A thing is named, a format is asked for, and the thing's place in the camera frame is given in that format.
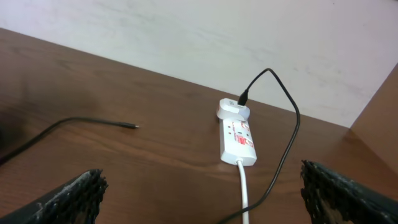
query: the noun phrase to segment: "white cable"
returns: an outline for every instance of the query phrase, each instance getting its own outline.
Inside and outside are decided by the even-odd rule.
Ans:
[[[244,174],[242,161],[236,161],[236,163],[239,168],[239,173],[241,174],[242,208],[246,208],[247,206],[249,206],[248,188],[246,187],[246,175]],[[249,224],[249,212],[243,213],[242,216],[243,216],[243,224]]]

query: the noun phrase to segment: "wooden panel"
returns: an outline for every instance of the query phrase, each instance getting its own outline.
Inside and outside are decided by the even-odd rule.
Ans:
[[[0,216],[100,168],[109,182],[100,224],[215,223],[241,206],[238,170],[220,161],[215,109],[226,97],[236,96],[0,30],[0,126],[8,136],[1,153],[68,116],[142,127],[72,123],[56,130],[0,167]],[[258,156],[246,169],[253,203],[274,175],[295,115],[248,106]],[[302,116],[281,175],[251,223],[310,222],[300,196],[302,159],[398,198],[398,177],[349,129]]]
[[[398,64],[351,129],[398,173]]]

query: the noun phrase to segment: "white wall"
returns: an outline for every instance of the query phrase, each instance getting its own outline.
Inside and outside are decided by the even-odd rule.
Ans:
[[[351,126],[398,62],[395,0],[0,0],[0,27],[236,95],[263,68]],[[251,99],[293,110],[269,75]]]

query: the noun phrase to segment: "black cable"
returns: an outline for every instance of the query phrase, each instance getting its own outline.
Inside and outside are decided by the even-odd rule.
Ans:
[[[36,135],[36,137],[32,138],[25,144],[19,146],[17,149],[11,151],[9,154],[5,155],[4,157],[0,158],[0,166],[5,164],[7,161],[10,159],[16,157],[18,154],[24,152],[26,149],[30,148],[37,142],[39,142],[41,139],[46,137],[49,132],[51,132],[53,129],[57,128],[58,125],[62,123],[66,123],[68,121],[86,121],[86,122],[92,122],[92,123],[100,123],[100,124],[108,124],[108,125],[113,125],[113,126],[120,126],[122,128],[131,128],[131,129],[136,129],[139,128],[138,125],[135,124],[130,124],[130,123],[125,123],[125,122],[117,122],[117,121],[107,121],[103,119],[95,119],[95,118],[85,118],[85,117],[71,117],[71,118],[65,118],[60,121],[57,121],[56,123],[52,124],[48,128],[46,128],[44,131],[42,131],[40,134]]]
[[[268,71],[268,72],[271,72],[271,73],[274,75],[274,77],[275,77],[275,79],[278,81],[280,87],[282,87],[283,91],[285,92],[287,98],[288,98],[288,99],[290,100],[290,102],[292,103],[292,105],[293,105],[293,107],[294,107],[294,110],[296,111],[296,119],[297,119],[297,121],[296,121],[296,127],[294,127],[293,135],[292,135],[292,137],[290,138],[290,141],[289,141],[289,143],[288,143],[288,145],[287,145],[287,147],[286,147],[286,149],[285,149],[285,152],[284,152],[282,158],[280,159],[280,162],[279,162],[278,168],[277,168],[277,170],[276,170],[276,172],[275,172],[275,175],[274,175],[274,177],[272,178],[272,181],[271,181],[271,183],[269,184],[268,189],[266,190],[266,192],[264,193],[264,195],[260,198],[260,200],[258,200],[256,203],[254,203],[254,204],[252,204],[252,205],[250,205],[250,206],[248,206],[248,207],[246,207],[246,208],[244,208],[244,209],[241,209],[241,210],[239,210],[239,211],[237,211],[237,212],[235,212],[235,213],[233,213],[233,214],[228,215],[226,218],[224,218],[224,219],[222,219],[221,221],[219,221],[218,224],[226,223],[226,222],[230,221],[231,219],[237,217],[238,215],[241,215],[241,214],[243,214],[244,212],[247,212],[247,211],[250,211],[250,210],[256,208],[256,207],[259,206],[263,201],[265,201],[265,199],[267,198],[267,196],[268,196],[269,193],[271,192],[271,190],[272,190],[272,188],[273,188],[273,186],[274,186],[274,184],[275,184],[275,182],[276,182],[276,180],[277,180],[277,178],[278,178],[278,176],[279,176],[280,170],[282,169],[282,166],[284,165],[284,162],[285,162],[285,160],[286,160],[286,156],[287,156],[287,154],[289,153],[290,148],[292,147],[292,144],[293,144],[293,142],[294,142],[294,139],[296,138],[297,132],[299,131],[299,127],[300,127],[300,111],[299,111],[299,108],[297,107],[297,105],[296,105],[296,103],[294,102],[293,98],[290,96],[289,92],[286,90],[286,88],[285,88],[284,84],[282,83],[282,81],[279,79],[279,77],[276,75],[276,73],[275,73],[272,69],[270,69],[270,68],[266,68],[266,69],[265,69],[264,71],[262,71],[256,78],[254,78],[254,80],[250,83],[250,85],[248,86],[248,88],[247,88],[247,89],[244,91],[244,93],[239,97],[239,101],[238,101],[238,102],[242,102],[243,104],[241,104],[241,105],[243,105],[243,106],[246,104],[246,102],[247,102],[247,100],[248,100],[248,98],[247,98],[247,97],[248,97],[248,92],[249,92],[249,89],[250,89],[251,85],[252,85],[262,74],[266,73],[267,71]]]

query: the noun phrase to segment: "dark object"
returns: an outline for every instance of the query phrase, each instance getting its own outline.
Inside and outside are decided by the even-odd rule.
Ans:
[[[0,223],[94,223],[108,187],[102,170],[89,170],[30,204],[0,218]]]
[[[139,128],[138,125],[135,124],[130,124],[130,123],[125,123],[125,122],[118,122],[118,121],[107,121],[103,119],[96,119],[96,118],[86,118],[86,117],[71,117],[71,118],[65,118],[60,121],[57,121],[56,123],[53,123],[51,126],[46,128],[44,131],[42,131],[40,134],[36,135],[36,137],[32,138],[29,140],[27,143],[19,146],[17,149],[11,151],[9,154],[5,155],[4,157],[0,158],[0,166],[12,159],[13,157],[17,156],[21,152],[25,151],[26,149],[30,148],[34,144],[36,144],[38,141],[46,137],[48,133],[50,133],[54,128],[57,128],[60,124],[69,122],[69,121],[84,121],[84,122],[92,122],[92,123],[99,123],[99,124],[108,124],[108,125],[113,125],[113,126],[120,126],[122,128],[131,128],[131,129],[136,129]]]
[[[249,86],[246,88],[246,90],[245,90],[245,91],[242,93],[242,95],[239,97],[238,104],[239,104],[239,105],[245,105],[245,104],[246,104],[246,102],[247,102],[247,100],[248,100],[248,93],[249,93],[249,89],[250,89],[251,85],[253,85],[253,83],[254,83],[262,74],[266,73],[267,71],[268,71],[268,72],[271,72],[271,74],[274,76],[274,78],[278,81],[280,87],[281,87],[281,88],[283,89],[283,91],[285,92],[287,98],[288,98],[288,99],[290,100],[290,102],[292,103],[292,105],[293,105],[293,107],[294,107],[294,110],[296,111],[296,126],[294,127],[294,131],[293,131],[292,137],[290,138],[290,141],[289,141],[289,143],[288,143],[287,146],[286,146],[285,152],[284,152],[284,154],[282,155],[282,158],[280,159],[280,162],[279,162],[278,168],[276,169],[276,172],[275,172],[275,174],[274,174],[274,177],[272,178],[271,183],[269,184],[268,189],[266,190],[266,192],[264,193],[264,195],[262,195],[261,198],[260,198],[256,203],[254,203],[254,204],[252,204],[252,205],[250,205],[250,206],[248,206],[248,207],[246,207],[246,208],[244,208],[244,209],[241,209],[241,210],[239,210],[239,211],[237,211],[237,212],[235,212],[235,213],[232,213],[232,214],[228,215],[226,218],[224,218],[224,219],[222,219],[221,221],[219,221],[218,224],[226,223],[226,222],[230,221],[231,219],[237,217],[238,215],[241,215],[241,214],[243,214],[244,212],[247,212],[247,211],[250,211],[250,210],[256,208],[256,207],[259,206],[263,201],[265,201],[265,199],[267,198],[267,196],[268,196],[269,193],[271,192],[271,190],[272,190],[272,188],[273,188],[273,186],[274,186],[274,184],[275,184],[275,182],[276,182],[276,180],[277,180],[277,178],[278,178],[278,176],[279,176],[280,170],[282,169],[282,166],[284,165],[284,162],[285,162],[285,160],[286,160],[287,154],[289,153],[290,148],[292,147],[292,144],[293,144],[293,142],[294,142],[294,139],[296,138],[296,135],[297,135],[297,133],[298,133],[298,131],[299,131],[299,127],[300,127],[300,111],[299,111],[299,108],[297,107],[297,105],[296,105],[296,103],[294,102],[293,98],[290,96],[289,92],[286,90],[286,88],[285,88],[284,84],[282,83],[282,81],[279,79],[279,77],[276,75],[276,73],[275,73],[272,69],[270,69],[270,68],[264,69],[260,74],[258,74],[258,75],[254,78],[254,80],[249,84]]]
[[[302,162],[301,195],[313,224],[398,223],[398,202],[319,163]]]

